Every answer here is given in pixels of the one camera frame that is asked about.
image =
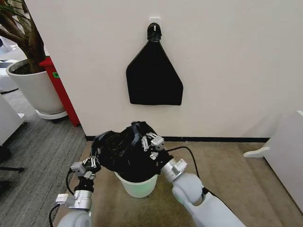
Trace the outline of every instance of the white cabinet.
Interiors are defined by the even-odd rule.
[[[244,157],[264,157],[303,211],[303,111],[290,114],[262,148]]]
[[[0,94],[0,145],[2,145],[23,123],[24,114],[15,110]]]

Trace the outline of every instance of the black plastic bag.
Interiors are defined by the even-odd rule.
[[[130,102],[181,105],[183,84],[161,46],[158,24],[149,25],[147,38],[147,44],[126,69]]]
[[[107,131],[98,135],[91,146],[100,164],[130,182],[143,182],[160,174],[155,162],[144,152],[141,139],[156,132],[146,122],[133,122],[122,132]]]

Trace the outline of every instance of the black cable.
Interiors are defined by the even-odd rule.
[[[190,150],[188,147],[184,147],[184,146],[183,146],[183,147],[177,147],[177,148],[169,149],[169,150],[166,150],[166,151],[167,151],[167,152],[170,152],[170,151],[174,151],[174,150],[178,150],[178,149],[182,149],[182,148],[185,148],[185,149],[187,149],[187,150],[190,152],[191,157],[193,158],[193,161],[194,161],[194,164],[195,164],[197,177],[200,178],[199,172],[198,172],[198,168],[197,168],[197,164],[196,164],[196,160],[195,160],[195,157],[194,157],[193,153],[191,152],[191,150]]]
[[[68,183],[68,176],[69,176],[71,173],[72,173],[72,170],[69,169],[69,171],[67,172],[66,178],[65,178],[65,183],[66,183],[67,190],[68,190],[72,195],[74,195],[74,192],[71,190],[70,185],[69,185],[69,183]]]
[[[54,206],[51,211],[49,212],[49,215],[48,215],[48,220],[49,220],[49,225],[50,227],[53,227],[53,222],[52,222],[52,212],[54,209],[56,209],[57,207],[59,207],[60,204],[57,204],[56,206]]]

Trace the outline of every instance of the white trash bin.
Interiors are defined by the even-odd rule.
[[[143,198],[151,194],[156,186],[156,182],[158,178],[158,175],[154,175],[152,178],[148,179],[147,181],[133,183],[124,180],[122,177],[120,177],[118,173],[115,172],[115,174],[122,182],[126,192],[135,198]]]

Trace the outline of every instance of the green label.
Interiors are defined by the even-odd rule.
[[[53,77],[60,78],[57,72],[53,72]]]

